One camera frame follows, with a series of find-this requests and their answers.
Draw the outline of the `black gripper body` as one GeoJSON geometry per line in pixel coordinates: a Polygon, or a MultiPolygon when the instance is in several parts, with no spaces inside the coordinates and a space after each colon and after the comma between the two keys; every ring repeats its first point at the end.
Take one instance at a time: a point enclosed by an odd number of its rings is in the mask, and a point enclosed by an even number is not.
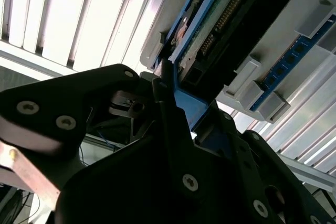
{"type": "Polygon", "coordinates": [[[146,137],[78,172],[55,223],[238,223],[229,216],[227,169],[189,135],[146,137]]]}

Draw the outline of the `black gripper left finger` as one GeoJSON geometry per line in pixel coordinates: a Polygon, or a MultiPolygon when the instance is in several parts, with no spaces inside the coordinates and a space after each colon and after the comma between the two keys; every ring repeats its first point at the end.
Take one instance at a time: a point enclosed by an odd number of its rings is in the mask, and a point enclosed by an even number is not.
{"type": "Polygon", "coordinates": [[[10,177],[48,198],[60,197],[80,171],[75,159],[85,134],[105,126],[129,133],[128,146],[146,137],[189,135],[172,92],[173,65],[149,79],[116,64],[1,92],[1,181],[10,177]]]}

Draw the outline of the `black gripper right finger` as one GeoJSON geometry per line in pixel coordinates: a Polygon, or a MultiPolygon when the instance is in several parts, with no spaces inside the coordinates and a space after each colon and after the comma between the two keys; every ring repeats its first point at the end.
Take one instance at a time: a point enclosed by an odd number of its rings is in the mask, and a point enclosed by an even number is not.
{"type": "Polygon", "coordinates": [[[213,101],[199,123],[199,144],[228,162],[229,216],[238,223],[334,223],[335,220],[256,132],[240,133],[213,101]]]}

